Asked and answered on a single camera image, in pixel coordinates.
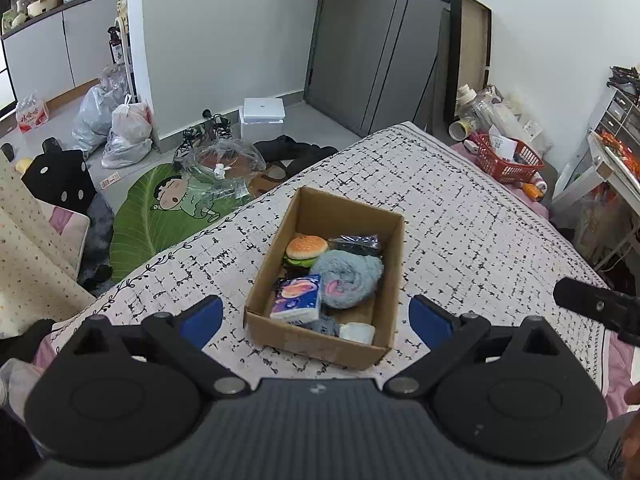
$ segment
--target cardboard box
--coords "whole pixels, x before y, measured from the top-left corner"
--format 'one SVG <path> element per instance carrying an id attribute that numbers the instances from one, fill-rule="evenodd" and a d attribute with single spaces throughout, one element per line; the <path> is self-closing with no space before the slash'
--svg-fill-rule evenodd
<path id="1" fill-rule="evenodd" d="M 359 321 L 375 326 L 373 345 L 326 336 L 269 318 L 275 297 L 274 284 L 283 275 L 282 258 L 297 233 L 326 239 L 340 235 L 378 235 L 385 270 L 375 295 L 335 316 L 341 323 Z M 402 215 L 301 187 L 289 204 L 247 297 L 244 325 L 251 338 L 260 345 L 360 370 L 374 365 L 391 349 L 394 341 L 403 240 Z"/>

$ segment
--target red basket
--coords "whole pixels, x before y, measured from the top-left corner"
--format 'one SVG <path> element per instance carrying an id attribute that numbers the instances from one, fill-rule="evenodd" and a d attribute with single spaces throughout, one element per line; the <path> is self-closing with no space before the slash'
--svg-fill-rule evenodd
<path id="1" fill-rule="evenodd" d="M 516 154 L 520 155 L 526 164 L 517 164 L 500 158 L 491 149 L 488 135 L 478 136 L 478 158 L 476 163 L 485 172 L 490 174 L 495 180 L 503 184 L 512 182 L 530 182 L 536 171 L 545 167 L 542 159 L 530 149 L 524 142 L 512 139 L 518 143 Z"/>

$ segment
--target bed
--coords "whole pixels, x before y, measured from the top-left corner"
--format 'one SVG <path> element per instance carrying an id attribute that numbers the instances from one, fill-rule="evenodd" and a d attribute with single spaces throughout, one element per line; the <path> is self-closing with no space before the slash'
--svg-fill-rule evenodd
<path id="1" fill-rule="evenodd" d="M 357 371 L 256 346 L 242 328 L 244 300 L 289 200 L 318 187 L 404 215 L 403 276 L 395 344 L 379 364 Z M 225 305 L 222 328 L 204 351 L 256 387 L 261 378 L 375 378 L 382 384 L 428 352 L 408 322 L 423 294 L 458 315 L 473 311 L 494 324 L 545 316 L 606 396 L 609 415 L 626 412 L 634 350 L 587 318 L 558 308 L 552 291 L 563 276 L 604 282 L 553 226 L 463 156 L 411 123 L 362 139 L 165 250 L 58 324 L 46 344 L 60 350 L 82 321 L 105 314 L 138 323 L 165 310 L 178 314 L 207 294 Z"/>

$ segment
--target gray door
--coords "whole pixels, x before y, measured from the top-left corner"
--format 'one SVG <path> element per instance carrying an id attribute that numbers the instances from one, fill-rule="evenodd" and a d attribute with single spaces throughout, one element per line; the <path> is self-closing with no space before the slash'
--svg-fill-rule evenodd
<path id="1" fill-rule="evenodd" d="M 412 121 L 446 0 L 322 0 L 305 99 L 364 136 Z"/>
<path id="2" fill-rule="evenodd" d="M 323 0 L 306 101 L 360 133 L 396 0 Z"/>

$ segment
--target beige curtain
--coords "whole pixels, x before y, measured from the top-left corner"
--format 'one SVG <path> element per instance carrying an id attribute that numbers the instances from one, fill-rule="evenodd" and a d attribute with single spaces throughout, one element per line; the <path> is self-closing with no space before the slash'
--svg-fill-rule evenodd
<path id="1" fill-rule="evenodd" d="M 74 252 L 0 154 L 0 338 L 39 319 L 62 321 L 95 298 L 76 283 Z"/>

